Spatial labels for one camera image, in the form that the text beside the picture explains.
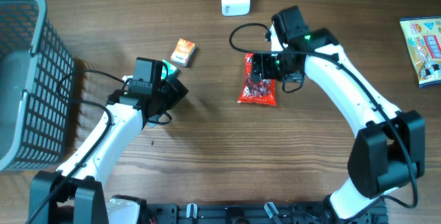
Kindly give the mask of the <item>teal small box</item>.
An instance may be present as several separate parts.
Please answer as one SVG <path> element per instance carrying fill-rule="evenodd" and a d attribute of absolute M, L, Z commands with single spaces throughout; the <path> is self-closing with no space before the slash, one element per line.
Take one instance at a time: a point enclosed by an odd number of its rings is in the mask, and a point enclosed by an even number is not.
<path fill-rule="evenodd" d="M 169 63 L 166 60 L 162 60 L 163 62 L 163 69 L 162 69 L 162 74 L 161 74 L 161 79 L 162 80 L 166 80 L 166 79 L 170 79 L 171 77 L 175 77 L 178 73 L 179 73 L 179 69 L 172 65 L 171 63 Z"/>

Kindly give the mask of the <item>red candy bag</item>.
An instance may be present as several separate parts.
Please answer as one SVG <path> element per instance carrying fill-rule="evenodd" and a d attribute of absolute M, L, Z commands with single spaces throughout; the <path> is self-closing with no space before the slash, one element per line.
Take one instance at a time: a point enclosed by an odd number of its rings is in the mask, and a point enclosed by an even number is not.
<path fill-rule="evenodd" d="M 276 106 L 276 82 L 273 79 L 263 79 L 259 82 L 252 81 L 252 56 L 252 53 L 245 54 L 243 89 L 237 102 Z"/>

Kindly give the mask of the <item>orange small box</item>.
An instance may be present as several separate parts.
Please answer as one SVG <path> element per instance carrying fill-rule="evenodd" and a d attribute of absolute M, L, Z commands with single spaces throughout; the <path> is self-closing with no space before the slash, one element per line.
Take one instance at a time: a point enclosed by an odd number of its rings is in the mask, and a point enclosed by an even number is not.
<path fill-rule="evenodd" d="M 172 62 L 186 67 L 195 49 L 195 43 L 185 39 L 179 39 L 170 59 Z"/>

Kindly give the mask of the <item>grey plastic basket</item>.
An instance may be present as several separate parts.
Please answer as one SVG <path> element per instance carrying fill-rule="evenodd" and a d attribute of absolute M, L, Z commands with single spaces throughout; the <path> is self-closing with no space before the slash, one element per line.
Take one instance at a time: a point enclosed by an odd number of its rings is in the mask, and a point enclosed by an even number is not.
<path fill-rule="evenodd" d="M 46 0 L 1 0 L 1 170 L 43 170 L 64 155 L 75 71 Z"/>

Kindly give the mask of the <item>yellow snack bag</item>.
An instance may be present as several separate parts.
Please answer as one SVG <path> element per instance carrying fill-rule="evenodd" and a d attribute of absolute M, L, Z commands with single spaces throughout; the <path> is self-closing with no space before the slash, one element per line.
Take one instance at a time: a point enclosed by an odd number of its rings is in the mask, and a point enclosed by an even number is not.
<path fill-rule="evenodd" d="M 440 15 L 401 18 L 400 26 L 418 87 L 440 84 Z"/>

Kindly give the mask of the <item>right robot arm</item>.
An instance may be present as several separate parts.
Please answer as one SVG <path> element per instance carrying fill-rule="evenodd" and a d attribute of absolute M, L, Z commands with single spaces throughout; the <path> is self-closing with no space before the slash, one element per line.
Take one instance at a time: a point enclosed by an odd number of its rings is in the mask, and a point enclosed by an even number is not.
<path fill-rule="evenodd" d="M 311 31 L 296 6 L 271 18 L 265 35 L 269 52 L 252 57 L 253 81 L 275 79 L 319 85 L 347 120 L 355 141 L 347 162 L 349 178 L 327 197 L 327 221 L 348 223 L 390 193 L 424 175 L 425 123 L 418 112 L 402 112 L 355 69 L 337 38 L 326 29 Z"/>

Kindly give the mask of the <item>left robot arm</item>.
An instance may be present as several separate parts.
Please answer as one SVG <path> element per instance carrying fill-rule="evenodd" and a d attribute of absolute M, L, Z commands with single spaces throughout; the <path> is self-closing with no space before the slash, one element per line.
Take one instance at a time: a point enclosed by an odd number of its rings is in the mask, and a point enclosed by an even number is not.
<path fill-rule="evenodd" d="M 137 58 L 133 75 L 107 98 L 97 126 L 56 172 L 34 177 L 28 223 L 157 223 L 143 198 L 115 195 L 103 188 L 127 145 L 144 127 L 164 125 L 162 116 L 186 94 L 165 61 Z"/>

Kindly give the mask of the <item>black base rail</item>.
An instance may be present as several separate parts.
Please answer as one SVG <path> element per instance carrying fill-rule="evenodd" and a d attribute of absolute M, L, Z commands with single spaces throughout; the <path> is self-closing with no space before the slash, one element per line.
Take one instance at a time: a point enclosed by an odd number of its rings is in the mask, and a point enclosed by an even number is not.
<path fill-rule="evenodd" d="M 385 203 L 380 202 L 348 221 L 339 219 L 328 205 L 322 202 L 296 202 L 260 205 L 187 205 L 148 204 L 141 220 L 147 224 L 230 224 L 230 223 L 357 223 L 388 224 Z"/>

